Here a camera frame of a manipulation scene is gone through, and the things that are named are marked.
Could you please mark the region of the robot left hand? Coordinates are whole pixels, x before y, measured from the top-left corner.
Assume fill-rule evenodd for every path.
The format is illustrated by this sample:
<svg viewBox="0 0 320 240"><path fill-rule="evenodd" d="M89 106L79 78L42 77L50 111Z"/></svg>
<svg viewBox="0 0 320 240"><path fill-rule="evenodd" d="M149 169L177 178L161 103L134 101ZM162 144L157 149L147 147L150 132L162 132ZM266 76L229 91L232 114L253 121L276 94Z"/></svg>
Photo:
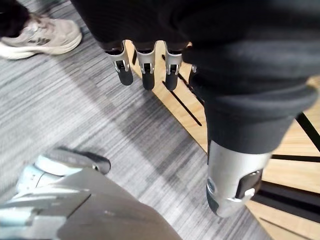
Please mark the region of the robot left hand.
<svg viewBox="0 0 320 240"><path fill-rule="evenodd" d="M204 102L211 210L226 218L257 192L262 172L298 114L317 99L317 0L74 0L101 48L173 43Z"/></svg>

